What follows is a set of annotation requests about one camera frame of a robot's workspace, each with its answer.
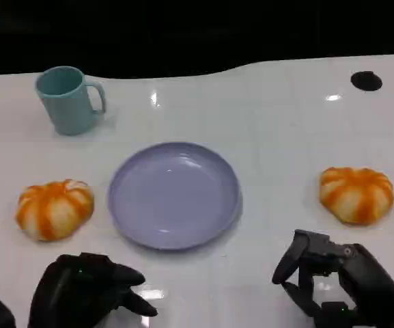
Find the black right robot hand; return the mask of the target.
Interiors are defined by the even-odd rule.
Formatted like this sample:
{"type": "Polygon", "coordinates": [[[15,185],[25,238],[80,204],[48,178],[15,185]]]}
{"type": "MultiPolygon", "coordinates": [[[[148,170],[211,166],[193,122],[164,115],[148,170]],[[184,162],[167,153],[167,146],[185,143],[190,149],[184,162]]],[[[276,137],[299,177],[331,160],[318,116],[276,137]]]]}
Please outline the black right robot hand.
{"type": "Polygon", "coordinates": [[[361,244],[336,244],[325,234],[296,230],[278,263],[273,284],[280,285],[316,327],[394,327],[394,280],[361,244]],[[355,302],[313,300],[315,276],[337,273],[355,302]]]}

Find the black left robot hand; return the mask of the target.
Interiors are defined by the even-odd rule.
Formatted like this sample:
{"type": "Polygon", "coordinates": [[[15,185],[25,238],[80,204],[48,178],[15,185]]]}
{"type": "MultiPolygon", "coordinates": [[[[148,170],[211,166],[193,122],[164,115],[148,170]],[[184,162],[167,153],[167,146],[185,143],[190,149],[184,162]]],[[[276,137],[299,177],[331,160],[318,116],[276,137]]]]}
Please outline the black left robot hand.
{"type": "Polygon", "coordinates": [[[34,292],[28,326],[95,327],[120,307],[155,317],[157,309],[132,291],[144,283],[142,273],[108,256],[60,255],[47,266],[34,292]]]}

